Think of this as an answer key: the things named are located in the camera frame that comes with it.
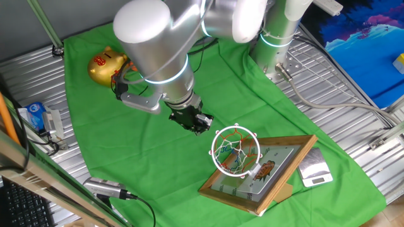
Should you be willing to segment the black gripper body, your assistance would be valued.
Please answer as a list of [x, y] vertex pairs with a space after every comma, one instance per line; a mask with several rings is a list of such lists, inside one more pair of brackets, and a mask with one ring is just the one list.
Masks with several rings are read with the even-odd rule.
[[183, 128], [197, 128], [202, 126], [201, 122], [196, 117], [201, 113], [200, 106], [188, 106], [182, 109], [175, 109], [174, 107], [169, 107], [172, 111], [169, 119], [177, 122], [179, 125], [183, 126]]

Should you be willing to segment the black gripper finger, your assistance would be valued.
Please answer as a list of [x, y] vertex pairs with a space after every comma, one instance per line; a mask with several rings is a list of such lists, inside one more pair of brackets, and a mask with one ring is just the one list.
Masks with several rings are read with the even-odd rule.
[[198, 113], [194, 116], [195, 130], [209, 130], [214, 120], [214, 116], [205, 113]]
[[197, 136], [204, 132], [204, 125], [200, 123], [186, 124], [184, 128], [195, 133]]

